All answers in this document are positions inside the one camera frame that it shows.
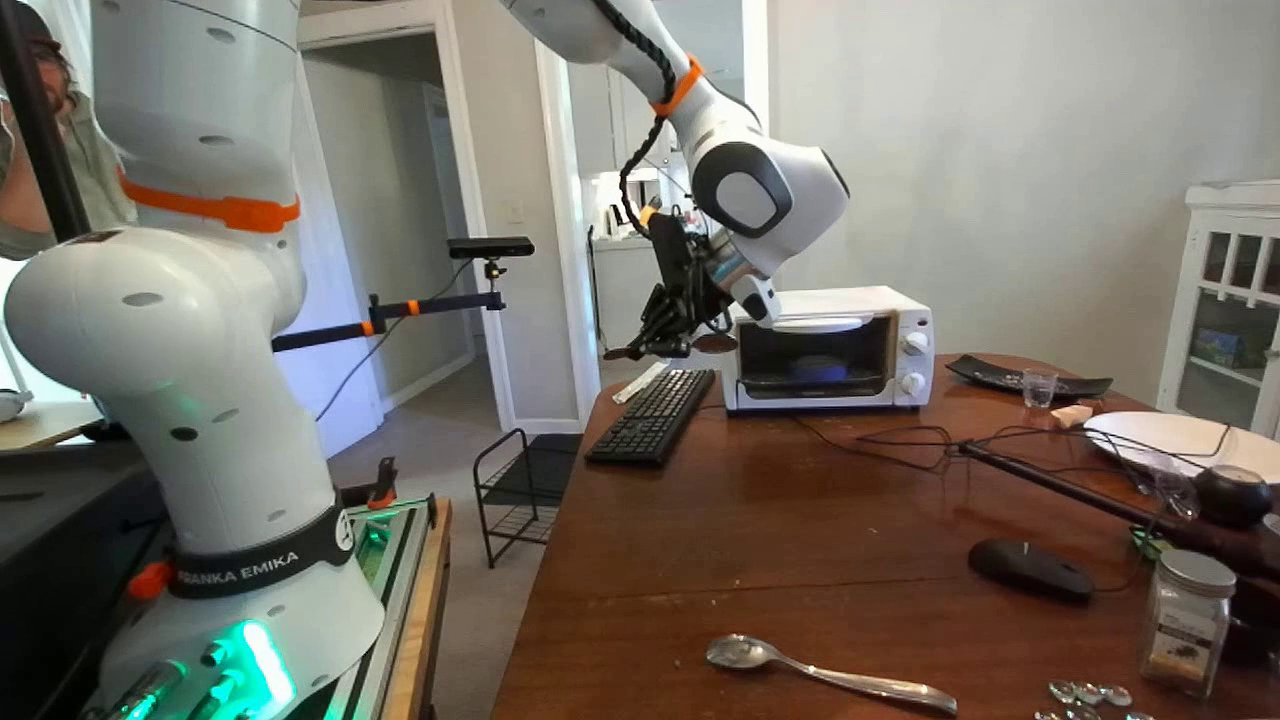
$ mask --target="wooden table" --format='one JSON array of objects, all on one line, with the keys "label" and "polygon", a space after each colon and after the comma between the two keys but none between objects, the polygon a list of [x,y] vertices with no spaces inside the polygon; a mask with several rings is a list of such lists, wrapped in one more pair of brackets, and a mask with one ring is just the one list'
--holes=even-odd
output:
[{"label": "wooden table", "polygon": [[[617,416],[598,398],[584,450]],[[941,372],[923,411],[726,422],[706,398],[659,471],[576,461],[497,716],[918,716],[786,673],[715,673],[703,650],[724,633],[935,683],[974,720],[1057,709],[1045,679],[1127,683],[1173,720],[1280,716],[1280,673],[1224,669],[1217,700],[1135,675],[1148,569],[1133,523],[956,457],[958,441],[1022,429],[1079,443],[1014,398]],[[1057,547],[1096,599],[970,577],[983,538]]]}]

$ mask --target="cable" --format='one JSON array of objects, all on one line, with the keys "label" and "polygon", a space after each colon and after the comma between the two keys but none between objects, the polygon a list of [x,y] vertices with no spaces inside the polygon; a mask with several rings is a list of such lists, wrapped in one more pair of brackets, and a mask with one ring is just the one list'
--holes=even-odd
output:
[{"label": "cable", "polygon": [[[440,299],[443,292],[450,292],[450,283],[462,278],[462,267],[471,266],[454,266],[454,274],[448,278],[448,283],[440,292],[430,292],[428,299]],[[316,411],[316,424],[333,411],[333,404],[344,398],[344,387],[357,380],[357,372],[395,337],[405,321],[395,321],[350,369],[348,377],[327,393],[322,409]]]},{"label": "cable", "polygon": [[[624,11],[617,11],[606,0],[596,0],[596,9],[627,45],[634,45],[655,65],[655,71],[662,77],[662,103],[667,103],[674,98],[670,59],[633,21],[624,21]],[[618,171],[624,213],[638,238],[649,238],[649,227],[638,225],[638,218],[633,208],[627,183],[633,183],[633,171],[638,169],[638,161],[652,151],[662,124],[667,124],[662,115],[652,115],[649,136],[638,142],[638,150],[627,155],[627,164]]]}]

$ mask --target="silver utensil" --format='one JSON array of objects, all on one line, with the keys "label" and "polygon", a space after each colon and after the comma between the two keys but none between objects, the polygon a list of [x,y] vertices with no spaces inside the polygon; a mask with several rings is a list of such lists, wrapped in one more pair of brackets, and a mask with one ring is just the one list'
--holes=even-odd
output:
[{"label": "silver utensil", "polygon": [[895,700],[895,703],[918,703],[918,709],[947,711],[947,716],[958,711],[958,700],[941,694],[941,689],[886,679],[886,675],[832,673],[832,669],[818,669],[818,663],[799,663],[799,659],[783,658],[779,650],[771,650],[766,640],[740,637],[740,633],[719,637],[706,650],[706,663],[733,669],[733,673],[783,663],[783,669],[793,669],[799,675],[811,675],[811,679],[823,679],[823,683],[837,683],[837,689],[847,689],[847,694],[862,694],[862,696],[881,696],[881,700]]}]

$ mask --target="glass jar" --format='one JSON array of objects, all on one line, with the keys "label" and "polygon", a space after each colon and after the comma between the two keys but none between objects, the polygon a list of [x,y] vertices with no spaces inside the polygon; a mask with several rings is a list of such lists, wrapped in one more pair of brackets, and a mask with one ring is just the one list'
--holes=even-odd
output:
[{"label": "glass jar", "polygon": [[1232,628],[1235,571],[1213,557],[1162,547],[1153,577],[1153,628],[1139,673],[1213,696]]}]

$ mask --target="orange ring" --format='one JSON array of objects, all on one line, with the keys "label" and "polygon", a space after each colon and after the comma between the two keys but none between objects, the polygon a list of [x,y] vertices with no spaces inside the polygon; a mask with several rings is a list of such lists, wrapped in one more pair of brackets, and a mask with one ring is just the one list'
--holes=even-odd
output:
[{"label": "orange ring", "polygon": [[703,65],[695,57],[687,57],[682,77],[674,81],[670,99],[652,103],[655,115],[674,115],[674,108],[687,99],[687,92],[695,87],[695,81],[703,81]]},{"label": "orange ring", "polygon": [[282,234],[298,218],[294,199],[271,206],[271,199],[255,199],[255,196],[218,196],[218,199],[215,196],[185,196],[185,194],[142,188],[128,178],[118,178],[118,188],[137,206],[180,213],[180,218],[218,221],[239,234]]}]

